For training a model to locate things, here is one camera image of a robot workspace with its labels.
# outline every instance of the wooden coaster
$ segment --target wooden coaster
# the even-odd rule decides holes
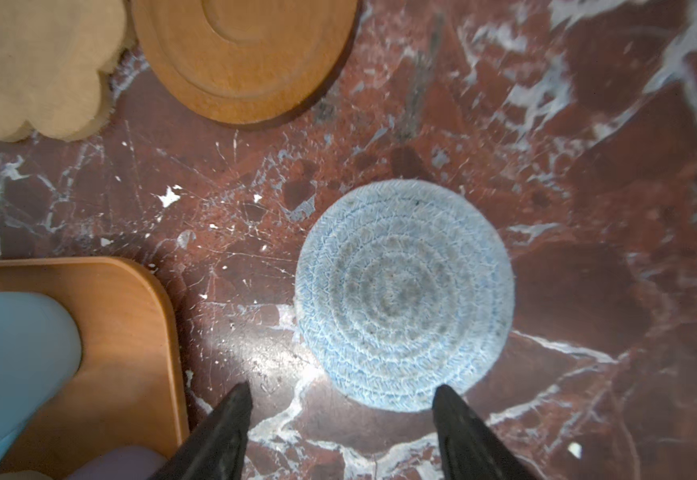
[[[254,124],[297,107],[324,82],[357,0],[134,0],[153,71],[196,113]]]
[[[0,0],[0,140],[100,129],[128,30],[122,0]]]

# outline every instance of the rope coaster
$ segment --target rope coaster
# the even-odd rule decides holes
[[[459,393],[506,343],[513,273],[467,200],[420,180],[357,188],[327,209],[298,260],[305,342],[344,394],[374,408],[430,408]]]

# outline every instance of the light blue object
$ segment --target light blue object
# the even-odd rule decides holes
[[[327,209],[296,273],[298,326],[334,385],[374,408],[431,407],[497,360],[513,319],[513,272],[467,200],[420,180],[357,188]]]
[[[0,460],[80,359],[79,331],[58,302],[38,293],[0,293]]]

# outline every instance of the orange wooden disc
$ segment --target orange wooden disc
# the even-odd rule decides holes
[[[357,0],[134,0],[153,71],[191,110],[254,124],[292,110],[332,70]]]

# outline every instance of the purple object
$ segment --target purple object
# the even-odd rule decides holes
[[[117,448],[87,462],[66,480],[146,480],[166,458],[145,447]]]

